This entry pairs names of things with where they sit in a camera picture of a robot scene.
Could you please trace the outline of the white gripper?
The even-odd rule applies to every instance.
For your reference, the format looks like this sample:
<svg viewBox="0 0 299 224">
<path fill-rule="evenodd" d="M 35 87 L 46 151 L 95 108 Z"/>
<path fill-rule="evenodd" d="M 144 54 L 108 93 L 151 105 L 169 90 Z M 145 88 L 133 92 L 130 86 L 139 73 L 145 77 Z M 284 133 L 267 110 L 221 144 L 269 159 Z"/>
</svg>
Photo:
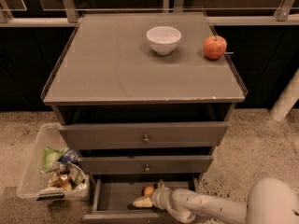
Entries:
<svg viewBox="0 0 299 224">
<path fill-rule="evenodd" d="M 152 196 L 142 196 L 133 201 L 133 206 L 136 208 L 151 208 L 153 205 L 159 209 L 166 210 L 169 204 L 169 195 L 171 189 L 167 188 L 162 179 L 157 183 L 157 189 Z"/>
</svg>

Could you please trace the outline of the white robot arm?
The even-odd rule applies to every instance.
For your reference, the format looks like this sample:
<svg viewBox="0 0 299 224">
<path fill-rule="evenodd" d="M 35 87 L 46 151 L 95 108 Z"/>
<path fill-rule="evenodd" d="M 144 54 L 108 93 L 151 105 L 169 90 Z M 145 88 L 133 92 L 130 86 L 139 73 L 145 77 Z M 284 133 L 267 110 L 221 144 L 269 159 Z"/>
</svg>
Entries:
<svg viewBox="0 0 299 224">
<path fill-rule="evenodd" d="M 197 217 L 224 224 L 299 224 L 298 148 L 287 117 L 280 104 L 231 114 L 232 124 L 200 182 L 205 190 L 223 185 L 231 191 L 228 198 L 161 183 L 133 205 L 149 203 L 183 224 Z"/>
</svg>

